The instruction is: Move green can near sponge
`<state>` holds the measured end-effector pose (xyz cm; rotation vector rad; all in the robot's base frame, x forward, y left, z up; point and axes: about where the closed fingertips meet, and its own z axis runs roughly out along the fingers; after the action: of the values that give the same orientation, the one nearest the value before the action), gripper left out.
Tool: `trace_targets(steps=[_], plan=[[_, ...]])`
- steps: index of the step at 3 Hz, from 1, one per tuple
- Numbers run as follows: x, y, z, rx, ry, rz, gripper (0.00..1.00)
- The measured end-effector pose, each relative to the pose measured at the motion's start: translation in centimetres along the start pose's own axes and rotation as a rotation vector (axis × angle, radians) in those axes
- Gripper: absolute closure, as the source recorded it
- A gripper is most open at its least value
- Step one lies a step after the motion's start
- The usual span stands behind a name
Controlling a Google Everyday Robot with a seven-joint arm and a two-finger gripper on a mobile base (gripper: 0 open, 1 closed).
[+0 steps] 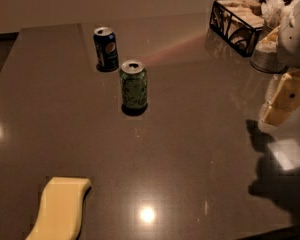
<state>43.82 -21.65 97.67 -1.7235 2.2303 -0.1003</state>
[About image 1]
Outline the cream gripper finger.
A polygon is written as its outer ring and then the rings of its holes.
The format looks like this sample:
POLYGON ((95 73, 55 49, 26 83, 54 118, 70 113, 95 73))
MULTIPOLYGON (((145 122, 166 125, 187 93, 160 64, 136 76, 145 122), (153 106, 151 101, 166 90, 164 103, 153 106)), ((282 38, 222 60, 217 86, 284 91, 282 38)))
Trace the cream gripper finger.
POLYGON ((280 126, 300 106, 300 69, 273 78, 259 113, 261 125, 280 126))

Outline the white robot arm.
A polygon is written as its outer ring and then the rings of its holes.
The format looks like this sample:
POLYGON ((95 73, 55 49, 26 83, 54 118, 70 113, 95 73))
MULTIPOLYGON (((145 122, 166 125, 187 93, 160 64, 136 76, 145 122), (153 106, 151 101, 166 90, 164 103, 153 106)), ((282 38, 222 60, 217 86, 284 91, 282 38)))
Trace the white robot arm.
POLYGON ((262 40, 275 37, 276 63, 286 67, 283 75, 274 75, 269 82, 258 124, 275 128, 283 124, 300 106, 300 0, 281 20, 281 24, 262 40))

